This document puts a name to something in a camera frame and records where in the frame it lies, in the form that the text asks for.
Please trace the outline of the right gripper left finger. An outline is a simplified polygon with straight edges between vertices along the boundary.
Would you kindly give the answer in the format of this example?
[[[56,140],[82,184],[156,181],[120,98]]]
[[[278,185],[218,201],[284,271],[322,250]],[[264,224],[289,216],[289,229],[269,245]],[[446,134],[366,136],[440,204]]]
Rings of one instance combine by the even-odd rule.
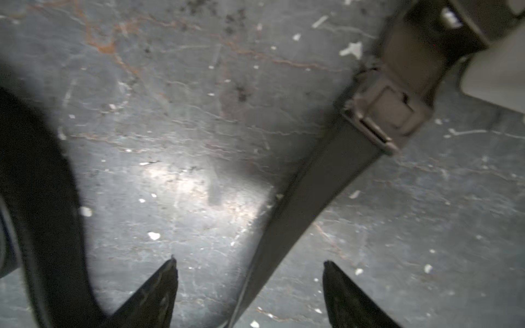
[[[166,261],[101,327],[169,327],[178,290],[176,259]]]

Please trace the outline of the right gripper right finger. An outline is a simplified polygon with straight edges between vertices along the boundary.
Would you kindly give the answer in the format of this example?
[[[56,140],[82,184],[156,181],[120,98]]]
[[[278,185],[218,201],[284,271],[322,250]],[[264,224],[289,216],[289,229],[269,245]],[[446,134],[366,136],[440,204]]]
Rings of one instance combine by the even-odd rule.
[[[324,262],[323,294],[332,327],[400,328],[334,262]]]

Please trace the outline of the black belt with dark buckle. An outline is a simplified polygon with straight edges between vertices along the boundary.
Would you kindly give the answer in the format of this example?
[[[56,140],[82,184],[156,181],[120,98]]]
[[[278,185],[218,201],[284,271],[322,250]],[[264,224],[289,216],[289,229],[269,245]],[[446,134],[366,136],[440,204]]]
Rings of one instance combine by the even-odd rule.
[[[464,94],[523,1],[2,1],[1,326],[524,326],[524,113]]]

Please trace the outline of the white compartment storage tray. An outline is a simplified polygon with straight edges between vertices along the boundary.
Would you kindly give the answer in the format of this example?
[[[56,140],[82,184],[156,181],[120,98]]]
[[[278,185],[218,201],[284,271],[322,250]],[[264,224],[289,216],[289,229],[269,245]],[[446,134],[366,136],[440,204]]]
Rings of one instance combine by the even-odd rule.
[[[462,75],[464,94],[524,113],[524,21],[486,51],[477,53]]]

